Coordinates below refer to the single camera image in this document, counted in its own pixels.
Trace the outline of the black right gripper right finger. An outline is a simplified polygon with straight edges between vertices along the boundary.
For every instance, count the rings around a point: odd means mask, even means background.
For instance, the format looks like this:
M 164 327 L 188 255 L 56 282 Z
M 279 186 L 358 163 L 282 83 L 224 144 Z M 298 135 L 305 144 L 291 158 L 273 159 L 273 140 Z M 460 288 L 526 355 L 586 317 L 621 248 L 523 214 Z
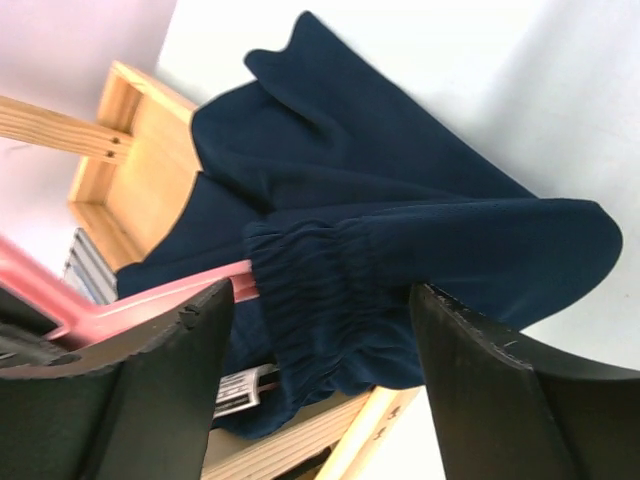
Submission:
M 551 347 L 427 285 L 410 297 L 450 479 L 635 479 L 639 374 Z

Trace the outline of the pink plastic hanger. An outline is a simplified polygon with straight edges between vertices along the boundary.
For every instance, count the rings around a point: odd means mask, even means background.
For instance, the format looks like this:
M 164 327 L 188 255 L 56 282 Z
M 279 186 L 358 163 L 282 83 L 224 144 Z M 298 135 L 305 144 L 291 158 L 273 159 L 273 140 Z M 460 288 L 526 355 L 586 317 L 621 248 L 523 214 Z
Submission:
M 188 303 L 222 280 L 232 283 L 236 302 L 258 296 L 251 262 L 246 260 L 172 281 L 109 305 L 98 305 L 11 241 L 1 239 L 1 290 L 9 297 L 9 303 L 1 307 L 1 315 L 70 350 L 105 341 L 141 325 Z

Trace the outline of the navy blue shorts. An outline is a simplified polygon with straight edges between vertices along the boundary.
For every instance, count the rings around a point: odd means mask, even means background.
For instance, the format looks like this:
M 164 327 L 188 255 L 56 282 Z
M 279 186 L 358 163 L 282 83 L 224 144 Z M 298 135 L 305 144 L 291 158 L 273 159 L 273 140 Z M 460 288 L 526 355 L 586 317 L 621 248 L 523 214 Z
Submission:
M 522 329 L 616 264 L 623 237 L 597 203 L 535 196 L 313 14 L 245 63 L 253 80 L 192 118 L 182 215 L 116 275 L 124 298 L 251 263 L 259 295 L 235 309 L 224 371 L 272 364 L 279 384 L 215 427 L 259 438 L 336 392 L 419 386 L 415 284 Z

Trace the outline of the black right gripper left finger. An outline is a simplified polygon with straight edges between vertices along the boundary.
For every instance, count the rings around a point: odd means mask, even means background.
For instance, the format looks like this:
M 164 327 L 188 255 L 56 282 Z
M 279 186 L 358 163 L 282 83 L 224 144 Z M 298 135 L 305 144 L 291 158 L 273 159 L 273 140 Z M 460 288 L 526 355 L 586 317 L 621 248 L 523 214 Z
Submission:
M 75 352 L 3 325 L 2 477 L 199 478 L 233 309 L 220 281 Z

